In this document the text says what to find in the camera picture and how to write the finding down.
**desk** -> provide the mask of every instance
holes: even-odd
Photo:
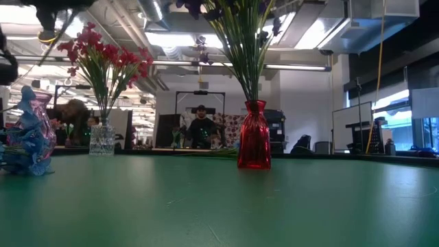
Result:
[[[2,246],[422,246],[439,243],[439,169],[189,156],[55,156],[0,174]]]

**clear glass vase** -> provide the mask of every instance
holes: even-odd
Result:
[[[90,152],[95,156],[111,156],[115,154],[115,135],[116,130],[107,124],[106,119],[102,119],[102,125],[91,127]]]

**man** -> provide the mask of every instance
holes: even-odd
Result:
[[[192,136],[192,148],[211,148],[211,135],[215,134],[215,123],[206,117],[206,108],[203,105],[197,107],[197,118],[189,127]]]

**fluorescent light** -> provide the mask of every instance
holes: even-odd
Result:
[[[87,102],[87,98],[85,98],[85,97],[80,97],[80,96],[75,96],[75,97],[73,97],[74,99],[78,99],[78,100],[80,100],[80,101],[82,101],[82,102]]]
[[[225,64],[227,67],[233,67],[233,64],[232,64],[231,62],[224,62],[224,64]],[[223,65],[222,63],[220,63],[220,62],[214,62],[212,65],[209,65],[209,66],[213,66],[213,67],[224,67],[224,65]]]
[[[314,49],[320,44],[325,37],[324,24],[321,20],[317,19],[316,22],[308,29],[303,35],[299,43],[294,49]]]
[[[72,92],[72,91],[70,91],[70,90],[66,90],[65,92],[68,93],[68,94],[70,94],[70,95],[78,95],[77,93]]]
[[[279,43],[279,41],[281,41],[282,37],[285,34],[285,31],[287,31],[287,28],[289,27],[289,25],[293,21],[295,15],[296,15],[295,12],[291,12],[288,15],[283,15],[280,17],[282,25],[281,25],[281,28],[279,31],[281,31],[281,33],[278,36],[273,37],[271,45],[277,44],[277,43]]]
[[[166,60],[155,60],[152,62],[153,65],[177,65],[177,66],[191,66],[192,62],[188,61],[166,61]]]
[[[36,40],[37,36],[8,36],[6,37],[8,40]]]
[[[9,114],[12,114],[12,115],[15,115],[15,116],[21,116],[22,113],[9,112]]]
[[[156,34],[151,32],[145,33],[151,45],[160,47],[179,47],[193,46],[195,41],[190,34]]]
[[[214,47],[221,49],[223,47],[220,39],[216,34],[203,34],[201,35],[206,38],[206,46],[207,47]]]
[[[331,34],[329,34],[329,36],[327,36],[318,46],[318,49],[322,49],[331,39],[333,39],[335,37],[335,35],[337,35],[339,32],[341,32],[344,27],[346,27],[349,23],[351,22],[351,19],[346,19],[344,20],[344,22],[337,27],[336,30],[334,30]]]
[[[0,23],[40,25],[34,6],[0,5]]]
[[[302,65],[277,65],[267,64],[266,69],[284,69],[284,70],[306,70],[306,71],[325,71],[326,67],[319,66],[302,66]]]

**black frame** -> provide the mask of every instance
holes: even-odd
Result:
[[[222,101],[222,114],[226,114],[226,93],[220,93],[220,92],[208,92],[208,91],[202,91],[203,93],[200,93],[199,91],[176,91],[176,109],[175,109],[175,113],[177,114],[177,106],[178,106],[178,95],[181,93],[192,93],[194,95],[209,95],[209,94],[219,94],[223,96],[223,101]]]

